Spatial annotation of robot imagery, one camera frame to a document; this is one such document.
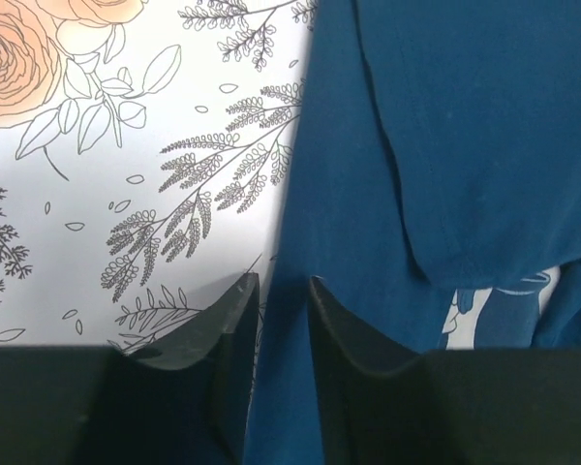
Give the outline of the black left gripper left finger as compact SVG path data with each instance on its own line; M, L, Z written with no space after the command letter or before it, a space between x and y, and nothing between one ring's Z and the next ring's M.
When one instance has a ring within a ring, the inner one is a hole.
M0 347L0 464L238 464L260 280L130 355Z

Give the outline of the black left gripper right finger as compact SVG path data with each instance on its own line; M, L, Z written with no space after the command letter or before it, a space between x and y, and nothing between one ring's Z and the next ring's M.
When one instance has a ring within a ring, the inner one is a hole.
M415 353L319 278L308 321L328 464L581 464L581 350Z

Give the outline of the blue t shirt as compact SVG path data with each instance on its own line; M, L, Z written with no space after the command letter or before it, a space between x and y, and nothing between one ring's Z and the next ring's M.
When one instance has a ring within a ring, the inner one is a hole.
M394 341L581 347L581 1L322 1L249 464L323 461L308 282Z

